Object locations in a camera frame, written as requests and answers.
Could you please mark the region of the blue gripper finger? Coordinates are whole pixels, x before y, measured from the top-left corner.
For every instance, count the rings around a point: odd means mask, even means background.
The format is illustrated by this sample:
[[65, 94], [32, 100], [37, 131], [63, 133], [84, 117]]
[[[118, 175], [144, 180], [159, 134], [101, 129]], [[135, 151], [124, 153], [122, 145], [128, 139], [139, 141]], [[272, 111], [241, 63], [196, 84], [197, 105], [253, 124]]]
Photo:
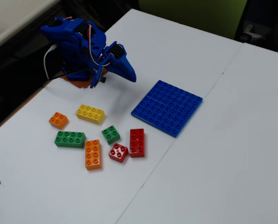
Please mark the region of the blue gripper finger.
[[110, 64], [106, 68], [109, 72], [121, 76], [128, 81], [136, 82], [135, 71], [126, 58], [126, 55], [122, 55], [118, 59], [114, 55], [109, 55], [108, 61]]

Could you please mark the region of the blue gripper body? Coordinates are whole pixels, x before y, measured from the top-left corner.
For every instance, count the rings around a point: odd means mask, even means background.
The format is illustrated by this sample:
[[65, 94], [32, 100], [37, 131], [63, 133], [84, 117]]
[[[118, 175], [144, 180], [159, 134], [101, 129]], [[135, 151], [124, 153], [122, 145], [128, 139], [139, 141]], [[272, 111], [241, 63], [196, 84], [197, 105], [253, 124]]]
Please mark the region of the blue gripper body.
[[103, 54], [106, 56], [113, 55], [115, 59], [119, 59], [126, 55], [126, 51], [123, 45], [115, 41], [110, 46], [105, 47]]

